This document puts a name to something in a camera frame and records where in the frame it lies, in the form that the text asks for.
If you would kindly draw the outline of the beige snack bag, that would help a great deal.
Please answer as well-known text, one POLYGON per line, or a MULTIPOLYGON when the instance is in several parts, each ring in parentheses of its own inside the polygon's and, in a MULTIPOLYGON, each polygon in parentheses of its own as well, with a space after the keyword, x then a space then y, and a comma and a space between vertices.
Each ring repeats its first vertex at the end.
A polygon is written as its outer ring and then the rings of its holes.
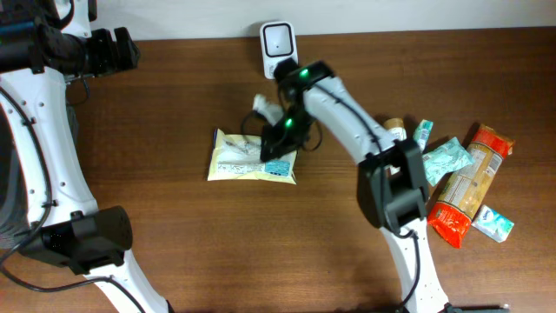
POLYGON ((225 134, 217 129, 207 180, 262 180, 296 184, 295 151, 267 162, 261 161, 260 154, 260 137, 225 134))

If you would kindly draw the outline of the teal Kleenex tissue pack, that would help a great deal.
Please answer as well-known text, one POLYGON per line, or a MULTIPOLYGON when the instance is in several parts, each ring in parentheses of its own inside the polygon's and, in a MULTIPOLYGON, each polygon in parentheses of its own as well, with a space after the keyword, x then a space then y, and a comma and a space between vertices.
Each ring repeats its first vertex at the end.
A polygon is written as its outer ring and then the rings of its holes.
POLYGON ((423 152, 427 146, 427 141, 431 135, 433 126, 434 123, 432 121, 423 119, 414 131, 413 140, 417 143, 421 152, 423 152))

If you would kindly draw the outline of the orange noodle packet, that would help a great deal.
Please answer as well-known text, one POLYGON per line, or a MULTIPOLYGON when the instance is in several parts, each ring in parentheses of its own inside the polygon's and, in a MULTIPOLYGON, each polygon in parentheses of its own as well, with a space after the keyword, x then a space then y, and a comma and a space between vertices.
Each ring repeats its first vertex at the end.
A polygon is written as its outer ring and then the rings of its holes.
POLYGON ((451 246, 459 249, 503 161, 512 154, 514 140, 482 124, 467 146, 473 163, 447 180, 427 219, 451 246))

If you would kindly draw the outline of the white cream tube gold cap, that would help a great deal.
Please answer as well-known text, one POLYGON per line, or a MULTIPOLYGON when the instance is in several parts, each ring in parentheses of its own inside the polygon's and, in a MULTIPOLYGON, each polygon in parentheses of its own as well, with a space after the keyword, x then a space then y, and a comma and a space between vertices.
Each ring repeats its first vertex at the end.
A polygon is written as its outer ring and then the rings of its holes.
POLYGON ((384 128, 400 141, 407 139, 407 131, 402 118, 390 118, 383 124, 384 128))

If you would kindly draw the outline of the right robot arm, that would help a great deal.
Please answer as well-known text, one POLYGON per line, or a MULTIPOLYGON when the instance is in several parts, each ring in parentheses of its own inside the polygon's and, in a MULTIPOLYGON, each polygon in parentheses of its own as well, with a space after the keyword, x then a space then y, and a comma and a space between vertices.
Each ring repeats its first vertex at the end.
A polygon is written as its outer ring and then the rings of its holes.
POLYGON ((357 203, 384 237, 400 279, 398 312, 450 312, 427 239, 428 182, 420 149, 396 138, 349 94, 322 61, 301 67, 289 58, 276 65, 278 95, 288 108, 261 134, 263 162, 299 150, 321 123, 353 158, 357 203))

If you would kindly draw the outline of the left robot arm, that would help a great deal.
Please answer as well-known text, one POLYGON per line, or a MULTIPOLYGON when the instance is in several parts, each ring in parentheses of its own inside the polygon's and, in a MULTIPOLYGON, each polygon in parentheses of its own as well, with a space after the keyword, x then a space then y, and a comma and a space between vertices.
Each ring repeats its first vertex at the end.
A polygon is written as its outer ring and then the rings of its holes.
POLYGON ((71 270, 121 312, 169 312, 132 251, 124 208, 100 209, 76 153, 67 87, 133 70, 125 28, 93 29, 91 0, 1 4, 1 250, 71 270))

